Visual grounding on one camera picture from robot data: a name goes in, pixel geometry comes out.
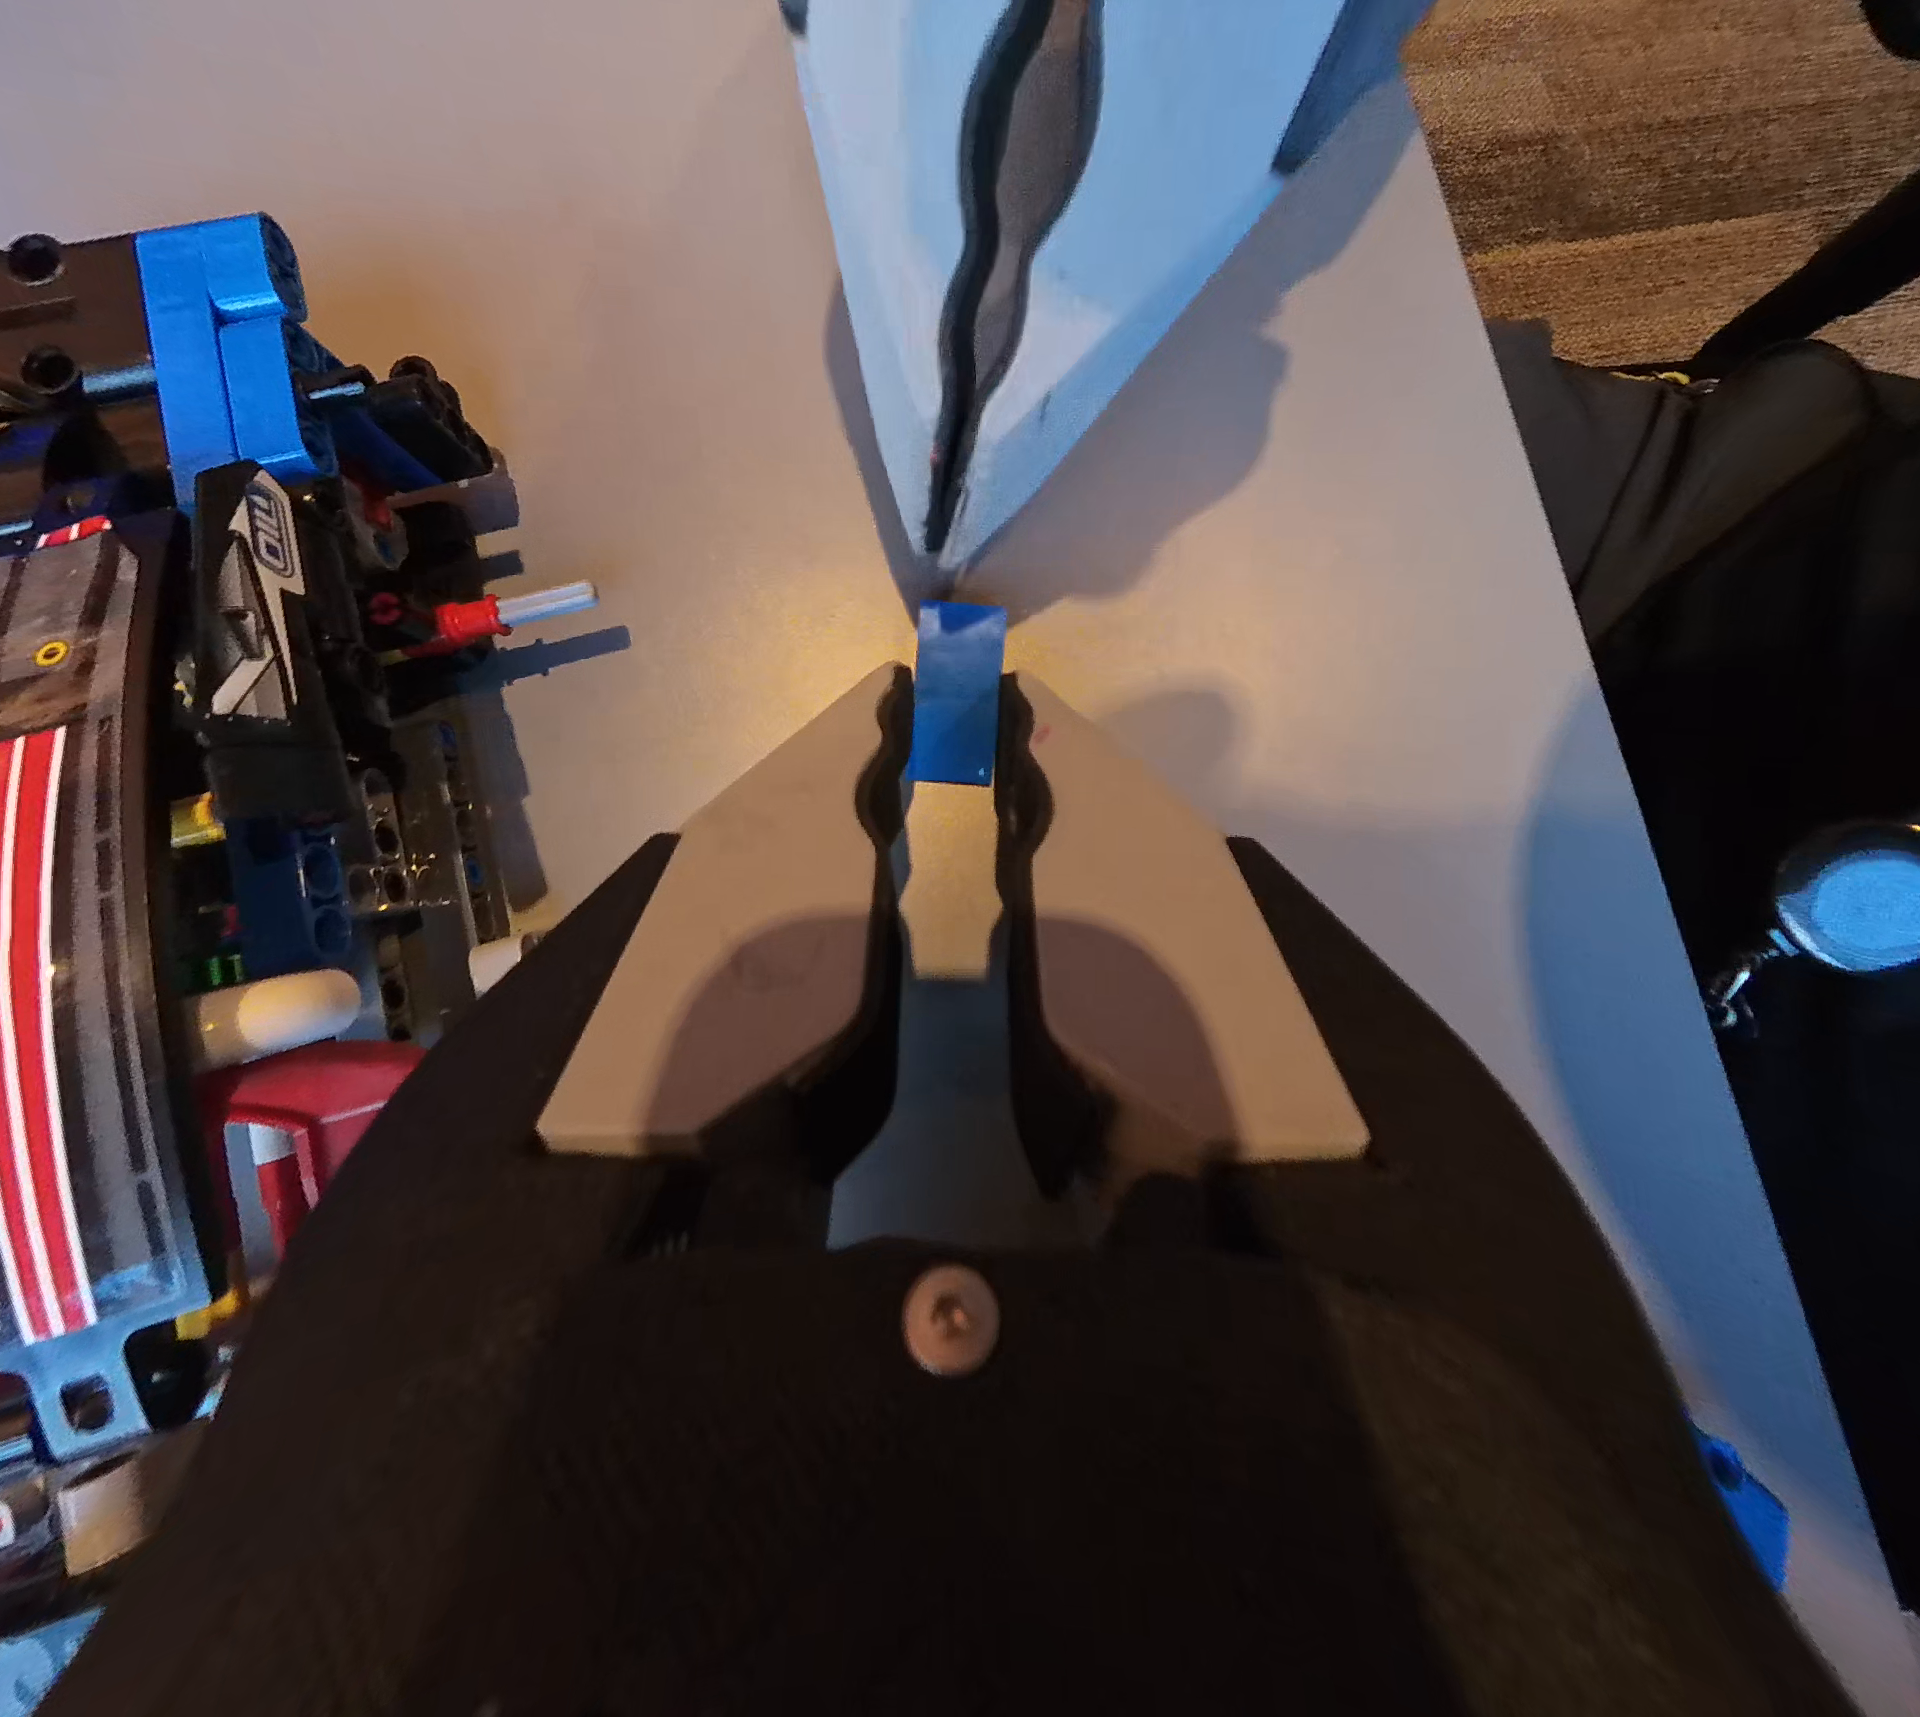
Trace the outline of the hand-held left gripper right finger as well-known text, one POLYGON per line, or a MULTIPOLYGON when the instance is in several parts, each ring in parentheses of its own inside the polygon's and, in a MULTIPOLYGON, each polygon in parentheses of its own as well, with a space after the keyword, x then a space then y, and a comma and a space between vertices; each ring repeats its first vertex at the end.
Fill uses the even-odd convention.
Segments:
POLYGON ((1029 675, 999 685, 993 812, 1011 1115, 1041 1192, 1369 1150, 1228 839, 1029 675))

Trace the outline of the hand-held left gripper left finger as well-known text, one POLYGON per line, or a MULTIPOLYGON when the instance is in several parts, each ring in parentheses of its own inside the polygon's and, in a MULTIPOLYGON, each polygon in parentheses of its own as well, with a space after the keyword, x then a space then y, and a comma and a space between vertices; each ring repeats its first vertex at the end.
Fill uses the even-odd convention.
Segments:
POLYGON ((886 663, 683 823, 541 1108, 549 1153, 728 1162, 768 1125, 829 1184, 871 1142, 897 1088, 911 718, 886 663))

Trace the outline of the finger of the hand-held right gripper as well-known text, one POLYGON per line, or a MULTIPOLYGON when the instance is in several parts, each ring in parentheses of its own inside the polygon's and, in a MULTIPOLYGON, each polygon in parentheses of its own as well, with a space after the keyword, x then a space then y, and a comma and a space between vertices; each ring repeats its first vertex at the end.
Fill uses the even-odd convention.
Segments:
POLYGON ((1016 0, 961 123, 944 567, 1023 506, 1238 245, 1354 0, 1016 0))
POLYGON ((988 404, 1059 207, 1029 72, 1055 0, 806 0, 796 36, 842 294, 907 541, 995 526, 988 404))

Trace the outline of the blue smooth tile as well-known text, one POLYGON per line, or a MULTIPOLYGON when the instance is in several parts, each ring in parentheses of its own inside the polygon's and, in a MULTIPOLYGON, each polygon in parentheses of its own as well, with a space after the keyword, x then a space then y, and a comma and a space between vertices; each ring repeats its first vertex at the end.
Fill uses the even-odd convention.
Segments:
POLYGON ((986 789, 993 780, 1005 633, 998 604, 919 607, 907 782, 986 789))

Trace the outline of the grey desk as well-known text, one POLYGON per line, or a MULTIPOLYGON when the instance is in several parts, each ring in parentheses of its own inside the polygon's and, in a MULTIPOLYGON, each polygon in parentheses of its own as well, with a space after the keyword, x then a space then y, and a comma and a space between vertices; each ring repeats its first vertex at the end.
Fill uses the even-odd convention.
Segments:
MULTIPOLYGON (((517 553, 534 923, 913 636, 775 0, 4 0, 4 236, 267 212, 348 360, 423 355, 517 553)), ((1277 197, 967 594, 1524 1107, 1870 1714, 1916 1655, 1412 105, 1277 197)))

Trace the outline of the black toy brick race car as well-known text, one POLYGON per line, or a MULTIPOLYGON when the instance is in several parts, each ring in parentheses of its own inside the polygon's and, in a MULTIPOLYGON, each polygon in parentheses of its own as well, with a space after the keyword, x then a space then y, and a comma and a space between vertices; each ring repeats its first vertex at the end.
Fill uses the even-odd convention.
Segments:
POLYGON ((463 699, 503 458, 267 215, 1 266, 1 1635, 34 1710, 348 1153, 525 954, 463 699))

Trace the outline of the round dark knob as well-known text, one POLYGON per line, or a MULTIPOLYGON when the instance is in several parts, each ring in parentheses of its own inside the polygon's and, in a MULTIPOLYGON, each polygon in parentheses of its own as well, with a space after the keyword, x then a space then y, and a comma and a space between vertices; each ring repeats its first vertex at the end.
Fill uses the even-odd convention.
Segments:
POLYGON ((1799 843, 1772 888, 1773 930, 1846 975, 1918 963, 1918 826, 1854 823, 1799 843))

